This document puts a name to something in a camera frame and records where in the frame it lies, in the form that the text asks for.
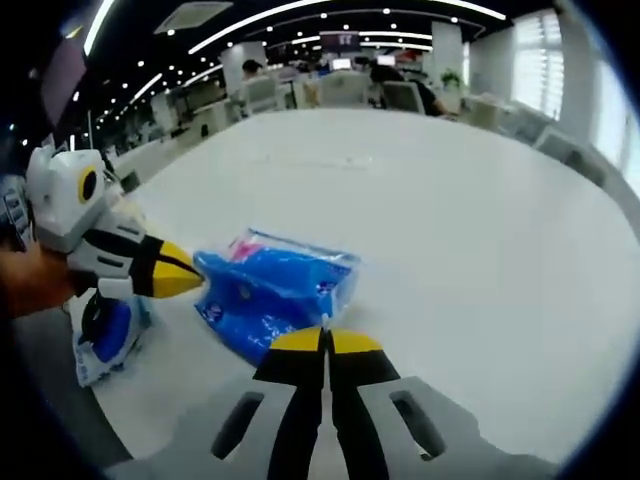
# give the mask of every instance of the person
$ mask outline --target person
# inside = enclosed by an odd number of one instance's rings
[[[396,69],[388,65],[374,64],[369,74],[371,81],[375,85],[381,85],[384,82],[412,82],[418,86],[418,93],[422,100],[424,111],[431,117],[439,117],[442,115],[451,115],[451,112],[436,98],[433,92],[417,80],[405,80],[404,77]]]
[[[244,79],[249,80],[251,78],[261,75],[262,65],[255,60],[247,60],[242,64],[242,72],[244,73]]]
[[[64,255],[35,242],[26,252],[0,249],[0,318],[17,318],[62,305],[75,295]]]

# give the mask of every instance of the window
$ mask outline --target window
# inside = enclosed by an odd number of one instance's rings
[[[469,44],[462,46],[462,81],[469,86]]]
[[[640,196],[640,127],[615,70],[598,61],[596,116],[591,142]]]
[[[558,16],[538,12],[515,21],[512,98],[558,120],[564,89],[564,57]]]
[[[592,142],[600,153],[620,168],[625,130],[631,112],[616,73],[604,60],[598,62],[596,78],[598,82],[597,116]]]

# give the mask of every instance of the blue plastic bag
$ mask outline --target blue plastic bag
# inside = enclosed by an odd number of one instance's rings
[[[94,293],[86,295],[88,299]],[[81,387],[125,369],[130,357],[142,348],[144,333],[152,326],[154,313],[146,298],[107,300],[105,308],[101,319],[104,328],[97,338],[87,338],[87,332],[81,330],[73,333],[76,376]]]
[[[360,260],[248,230],[223,257],[197,252],[210,288],[196,309],[222,341],[258,365],[273,340],[325,325],[346,308]]]

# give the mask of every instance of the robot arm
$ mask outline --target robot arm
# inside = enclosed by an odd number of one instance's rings
[[[339,450],[314,452],[323,425],[335,428]],[[491,445],[471,412],[417,377],[401,378],[366,335],[311,328],[278,337],[252,379],[225,385],[187,412],[164,449],[107,473],[117,480],[546,480],[557,466]]]
[[[82,274],[88,287],[106,298],[164,298],[202,283],[185,252],[111,210],[98,151],[51,155],[36,148],[27,170],[35,236],[46,248],[66,254],[69,268]]]

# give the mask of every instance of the white table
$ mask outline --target white table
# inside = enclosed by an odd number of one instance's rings
[[[248,226],[360,254],[344,325],[469,409],[509,452],[562,461],[621,385],[638,334],[640,248],[617,206],[560,163],[466,125],[399,112],[263,114],[134,192],[188,248]],[[135,457],[252,369],[192,307],[158,301],[135,367],[96,387]]]

